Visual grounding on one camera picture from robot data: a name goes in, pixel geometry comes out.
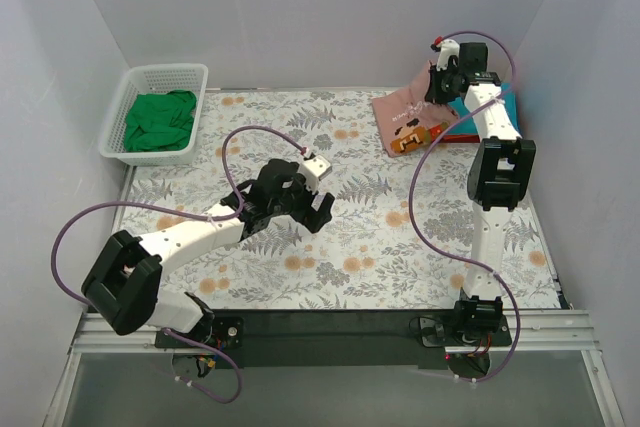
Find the pink t shirt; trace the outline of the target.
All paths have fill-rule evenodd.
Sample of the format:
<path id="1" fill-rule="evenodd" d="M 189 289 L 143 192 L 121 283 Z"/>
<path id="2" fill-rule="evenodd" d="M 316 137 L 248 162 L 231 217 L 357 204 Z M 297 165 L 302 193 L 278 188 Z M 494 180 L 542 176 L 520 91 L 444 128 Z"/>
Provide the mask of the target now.
<path id="1" fill-rule="evenodd" d="M 427 147 L 459 116 L 448 104 L 427 102 L 430 68 L 427 62 L 407 85 L 372 100 L 372 108 L 384 149 L 398 157 Z"/>

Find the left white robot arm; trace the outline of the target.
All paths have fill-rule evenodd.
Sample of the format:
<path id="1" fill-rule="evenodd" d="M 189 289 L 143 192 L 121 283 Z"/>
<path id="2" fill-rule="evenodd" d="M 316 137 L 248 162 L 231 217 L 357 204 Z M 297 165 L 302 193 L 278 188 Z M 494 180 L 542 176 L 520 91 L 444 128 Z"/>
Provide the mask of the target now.
<path id="1" fill-rule="evenodd" d="M 215 249 L 238 244 L 265 230 L 272 219 L 288 216 L 309 232 L 331 219 L 332 194 L 313 205 L 321 181 L 332 170 L 322 156 L 301 163 L 270 160 L 254 180 L 239 186 L 210 208 L 202 221 L 135 237 L 113 234 L 85 278 L 81 291 L 119 335 L 147 325 L 178 332 L 193 347 L 213 333 L 213 311 L 195 294 L 170 292 L 161 283 L 173 271 Z"/>

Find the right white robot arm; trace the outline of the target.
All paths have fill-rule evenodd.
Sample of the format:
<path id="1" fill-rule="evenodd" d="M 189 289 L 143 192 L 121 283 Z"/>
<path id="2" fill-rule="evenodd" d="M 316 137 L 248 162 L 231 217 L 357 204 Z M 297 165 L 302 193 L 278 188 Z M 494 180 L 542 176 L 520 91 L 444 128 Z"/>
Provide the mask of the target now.
<path id="1" fill-rule="evenodd" d="M 439 37 L 431 49 L 438 59 L 429 68 L 425 100 L 462 100 L 480 140 L 467 178 L 474 222 L 472 263 L 446 334 L 464 344 L 506 347 L 512 342 L 503 313 L 507 292 L 496 275 L 508 224 L 528 188 L 536 145 L 522 138 L 510 120 L 501 80 L 488 70 L 485 43 Z"/>

